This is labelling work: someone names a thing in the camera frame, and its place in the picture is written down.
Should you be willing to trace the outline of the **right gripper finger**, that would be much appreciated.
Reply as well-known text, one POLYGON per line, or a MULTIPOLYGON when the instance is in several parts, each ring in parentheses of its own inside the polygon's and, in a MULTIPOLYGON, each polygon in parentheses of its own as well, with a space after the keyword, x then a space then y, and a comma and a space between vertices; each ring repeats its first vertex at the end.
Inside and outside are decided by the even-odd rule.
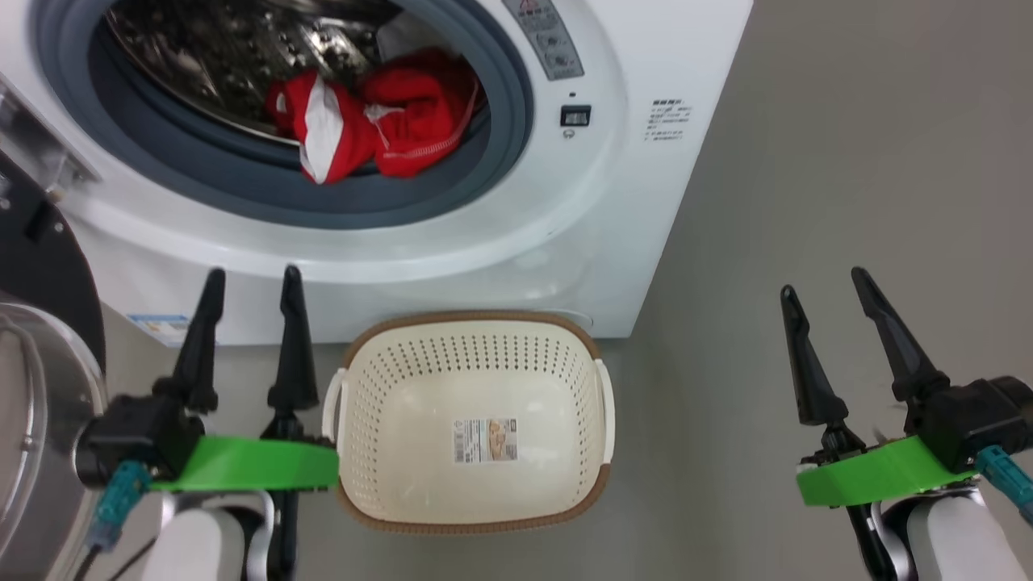
POLYGON ((851 269, 851 280, 864 315, 875 324, 888 357, 896 401, 919 405, 934 393, 948 389, 951 379, 932 363, 871 274, 855 267, 851 269))
POLYGON ((793 379, 799 423, 823 427, 818 451, 800 460, 801 466, 827 466, 866 453, 866 442, 847 427, 847 404, 829 385, 810 341, 810 323, 793 286, 780 290, 788 359, 793 379))

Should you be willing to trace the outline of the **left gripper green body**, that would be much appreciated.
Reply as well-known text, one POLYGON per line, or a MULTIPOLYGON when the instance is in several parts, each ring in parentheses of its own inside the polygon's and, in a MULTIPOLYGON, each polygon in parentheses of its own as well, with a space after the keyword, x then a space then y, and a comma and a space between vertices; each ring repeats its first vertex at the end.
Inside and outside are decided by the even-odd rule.
POLYGON ((184 470, 154 481, 152 491, 311 491, 338 484, 339 457, 328 446, 240 437, 200 438, 184 470))

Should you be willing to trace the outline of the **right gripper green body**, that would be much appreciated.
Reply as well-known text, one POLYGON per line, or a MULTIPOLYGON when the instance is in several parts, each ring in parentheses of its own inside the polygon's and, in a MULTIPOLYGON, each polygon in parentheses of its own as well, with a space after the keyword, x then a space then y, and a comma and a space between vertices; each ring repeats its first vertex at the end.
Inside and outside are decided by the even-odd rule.
POLYGON ((826 466, 801 464, 796 483, 804 504, 837 508, 904 499, 975 475, 950 471, 922 439, 908 437, 826 466))

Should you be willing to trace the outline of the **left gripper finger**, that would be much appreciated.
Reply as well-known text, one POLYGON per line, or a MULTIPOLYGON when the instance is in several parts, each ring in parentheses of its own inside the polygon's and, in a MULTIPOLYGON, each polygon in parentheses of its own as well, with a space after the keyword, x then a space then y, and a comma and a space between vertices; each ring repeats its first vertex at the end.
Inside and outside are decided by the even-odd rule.
POLYGON ((310 411, 320 405, 320 393, 315 376, 312 338, 307 316, 303 277, 295 265, 285 269, 280 312, 284 329, 276 378, 268 392, 268 406, 274 416, 263 439, 299 441, 305 437, 298 412, 310 411))
POLYGON ((190 320, 170 375, 154 383, 153 394, 167 396, 192 412, 217 411, 214 387, 216 329, 223 314, 226 275, 213 269, 190 320))

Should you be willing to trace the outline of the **black round glass washer door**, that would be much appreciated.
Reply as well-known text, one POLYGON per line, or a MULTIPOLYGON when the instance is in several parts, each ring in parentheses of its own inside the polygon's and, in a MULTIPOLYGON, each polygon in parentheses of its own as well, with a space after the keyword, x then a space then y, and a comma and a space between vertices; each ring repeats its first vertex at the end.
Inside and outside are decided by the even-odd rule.
POLYGON ((62 214, 0 153, 0 581, 68 576, 93 497, 73 451, 104 404, 103 324, 62 214))

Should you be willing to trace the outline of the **red and white garment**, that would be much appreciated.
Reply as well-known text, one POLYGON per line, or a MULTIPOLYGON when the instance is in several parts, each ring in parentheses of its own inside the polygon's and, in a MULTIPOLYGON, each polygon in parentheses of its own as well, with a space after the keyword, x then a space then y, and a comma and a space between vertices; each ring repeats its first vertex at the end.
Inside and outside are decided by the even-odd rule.
POLYGON ((332 184, 366 163, 408 179, 453 154, 483 88, 462 56, 422 48, 363 77, 357 88, 316 70, 276 81, 267 113, 280 135, 295 139, 303 175, 332 184))

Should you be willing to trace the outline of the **grey rubber door gasket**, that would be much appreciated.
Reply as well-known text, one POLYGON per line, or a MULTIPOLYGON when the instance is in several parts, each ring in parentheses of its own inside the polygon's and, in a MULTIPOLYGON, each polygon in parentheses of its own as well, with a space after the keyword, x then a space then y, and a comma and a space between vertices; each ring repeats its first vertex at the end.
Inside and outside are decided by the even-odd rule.
POLYGON ((487 194, 530 136, 533 88, 524 59, 477 0, 392 0, 458 42, 487 84, 457 153, 413 179, 372 163, 340 185, 300 175, 296 144, 247 135, 179 102, 117 44, 104 14, 115 0, 33 0, 42 73, 97 146, 140 177, 230 214, 320 230, 402 227, 487 194))

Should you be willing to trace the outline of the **cream perforated laundry basket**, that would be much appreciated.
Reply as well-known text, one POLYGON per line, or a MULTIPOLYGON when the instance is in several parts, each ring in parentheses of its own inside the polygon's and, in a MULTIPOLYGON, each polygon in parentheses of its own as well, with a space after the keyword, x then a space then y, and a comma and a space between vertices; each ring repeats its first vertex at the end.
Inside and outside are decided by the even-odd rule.
POLYGON ((362 525, 479 536, 561 525, 608 485, 617 406, 595 341, 531 311, 420 314, 369 328, 332 376, 322 434, 362 525), (453 463, 453 420, 516 418, 519 460, 453 463))

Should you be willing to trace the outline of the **basket product label sticker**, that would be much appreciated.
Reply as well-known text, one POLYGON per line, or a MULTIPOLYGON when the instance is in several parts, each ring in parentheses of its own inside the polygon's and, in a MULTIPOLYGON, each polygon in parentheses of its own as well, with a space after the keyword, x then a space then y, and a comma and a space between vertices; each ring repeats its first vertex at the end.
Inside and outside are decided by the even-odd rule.
POLYGON ((453 463, 461 466, 519 460, 519 420, 453 420, 453 463))

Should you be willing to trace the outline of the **white front-load washing machine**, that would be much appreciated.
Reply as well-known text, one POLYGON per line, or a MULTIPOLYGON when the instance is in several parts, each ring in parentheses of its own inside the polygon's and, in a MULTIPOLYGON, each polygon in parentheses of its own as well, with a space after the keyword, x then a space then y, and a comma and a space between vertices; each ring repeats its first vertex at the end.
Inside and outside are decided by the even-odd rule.
MULTIPOLYGON (((87 261, 100 313, 191 316, 204 279, 221 268, 218 342, 276 345, 288 265, 302 272, 316 343, 350 342, 399 314, 476 308, 552 312, 595 336, 629 335, 753 0, 553 0, 584 70, 554 82, 502 1, 477 0, 526 63, 534 97, 526 147, 486 195, 372 230, 243 217, 128 169, 52 91, 33 3, 0 0, 0 77, 98 177, 62 202, 46 198, 87 261)), ((475 68, 457 41, 401 10, 378 31, 383 61, 369 73, 422 48, 475 68)))

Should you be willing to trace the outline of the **metal washer door hinge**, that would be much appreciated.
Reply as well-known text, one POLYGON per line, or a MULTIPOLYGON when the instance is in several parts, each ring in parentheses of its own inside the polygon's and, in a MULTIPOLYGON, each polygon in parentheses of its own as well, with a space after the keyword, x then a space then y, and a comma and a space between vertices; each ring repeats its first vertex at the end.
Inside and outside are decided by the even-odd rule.
POLYGON ((22 102, 4 77, 0 77, 0 152, 36 182, 53 203, 98 181, 96 173, 73 149, 22 102))

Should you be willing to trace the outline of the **blue energy label sticker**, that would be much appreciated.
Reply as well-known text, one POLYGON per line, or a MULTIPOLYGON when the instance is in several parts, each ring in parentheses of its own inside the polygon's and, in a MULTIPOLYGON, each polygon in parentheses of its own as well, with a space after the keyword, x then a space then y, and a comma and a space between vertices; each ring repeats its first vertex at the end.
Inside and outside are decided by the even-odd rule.
POLYGON ((127 314, 127 319, 166 347, 181 347, 190 328, 184 314, 127 314))

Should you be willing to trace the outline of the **stainless steel washer drum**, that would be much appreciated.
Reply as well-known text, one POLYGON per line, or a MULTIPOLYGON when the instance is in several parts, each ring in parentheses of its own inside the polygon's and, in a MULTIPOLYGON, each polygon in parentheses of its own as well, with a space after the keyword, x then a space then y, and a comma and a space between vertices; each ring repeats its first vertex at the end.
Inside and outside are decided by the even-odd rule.
POLYGON ((383 61, 392 0, 115 0, 108 32, 179 102, 247 135, 295 146, 274 125, 274 82, 303 71, 352 87, 383 61))

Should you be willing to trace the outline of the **grey warning sticker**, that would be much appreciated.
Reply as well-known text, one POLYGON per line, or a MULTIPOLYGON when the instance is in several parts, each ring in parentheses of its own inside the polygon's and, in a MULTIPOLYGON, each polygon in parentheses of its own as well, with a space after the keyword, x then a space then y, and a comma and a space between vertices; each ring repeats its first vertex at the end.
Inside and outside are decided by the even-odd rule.
POLYGON ((582 59, 553 0, 501 0, 550 82, 584 75, 582 59))

